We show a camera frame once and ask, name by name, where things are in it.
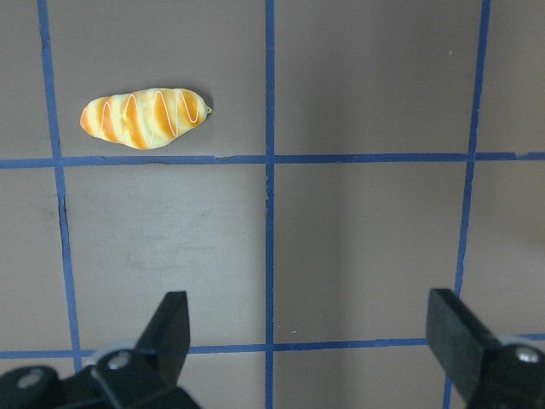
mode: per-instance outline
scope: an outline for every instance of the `toy bread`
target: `toy bread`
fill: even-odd
[[[189,89],[154,88],[91,101],[79,123],[95,138],[155,149],[196,128],[211,112]]]

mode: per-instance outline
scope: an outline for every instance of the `vertical blue tape line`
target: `vertical blue tape line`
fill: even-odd
[[[477,140],[479,136],[480,102],[483,94],[485,78],[486,41],[488,38],[488,26],[491,17],[491,0],[483,0],[480,12],[479,48],[477,51],[477,66],[475,69],[475,84],[473,88],[473,107],[471,111],[471,124],[469,128],[468,155],[466,164],[466,181],[463,189],[462,221],[460,225],[460,241],[458,244],[458,258],[456,260],[456,279],[454,292],[462,294],[464,262],[468,247],[469,213],[471,210],[471,198],[473,195],[473,177],[475,174],[475,159],[477,156]],[[443,408],[450,409],[450,396],[452,394],[452,382],[445,379],[443,393]]]
[[[266,135],[265,152],[274,159],[274,0],[265,3]],[[265,408],[273,409],[274,395],[274,161],[265,165]]]
[[[79,343],[79,330],[77,327],[76,292],[74,290],[74,278],[72,274],[72,256],[70,252],[70,239],[68,234],[68,221],[66,219],[66,184],[65,172],[62,165],[60,152],[59,123],[57,119],[57,106],[55,103],[55,81],[53,76],[53,60],[51,55],[51,42],[49,36],[48,5],[46,0],[37,0],[38,21],[42,38],[42,64],[43,83],[48,110],[49,135],[51,137],[51,152],[54,159],[54,178],[59,200],[59,224],[60,241],[62,244],[62,267],[65,281],[66,304],[68,309],[68,321],[70,326],[70,338],[72,351],[74,352],[74,370],[82,369],[81,348]]]

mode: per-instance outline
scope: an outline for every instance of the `metal bolt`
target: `metal bolt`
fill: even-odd
[[[43,371],[39,368],[32,368],[26,375],[23,375],[17,381],[17,388],[27,389],[34,386],[42,379]]]
[[[129,361],[130,353],[127,351],[121,351],[119,354],[110,359],[108,362],[108,368],[110,368],[112,371],[116,371],[117,369],[121,369],[126,366]]]
[[[536,364],[537,362],[539,362],[539,354],[536,352],[535,349],[528,347],[518,347],[515,349],[514,352],[517,354],[517,358],[522,362],[526,362],[528,364]]]

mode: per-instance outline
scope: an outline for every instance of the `grid square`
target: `grid square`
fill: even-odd
[[[479,2],[276,4],[277,153],[466,152]]]
[[[59,374],[60,379],[74,374],[74,362],[69,358],[36,358],[21,360],[0,360],[0,376],[5,372],[22,366],[51,366]]]
[[[260,165],[66,169],[82,348],[137,338],[177,290],[192,345],[263,343],[264,179]]]
[[[463,164],[281,165],[277,343],[423,337],[451,287]]]
[[[478,162],[462,298],[497,334],[543,333],[543,162]]]
[[[480,151],[545,151],[544,44],[544,2],[493,3],[479,126]]]
[[[0,349],[70,349],[55,177],[0,170]]]
[[[0,159],[51,157],[36,2],[0,3]]]
[[[261,353],[189,354],[179,384],[202,407],[264,407],[264,371]]]
[[[275,407],[436,409],[441,368],[427,347],[275,354]]]
[[[188,88],[214,112],[153,155],[263,154],[263,2],[56,1],[49,5],[65,156],[141,155],[79,126],[91,100],[154,87]]]

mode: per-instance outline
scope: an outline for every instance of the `black robotic claw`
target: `black robotic claw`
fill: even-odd
[[[60,380],[47,366],[0,377],[0,407],[8,409],[198,409],[176,382],[189,350],[185,292],[167,293],[134,349],[111,352]]]
[[[468,409],[545,409],[545,355],[501,342],[451,291],[433,289],[427,343]]]

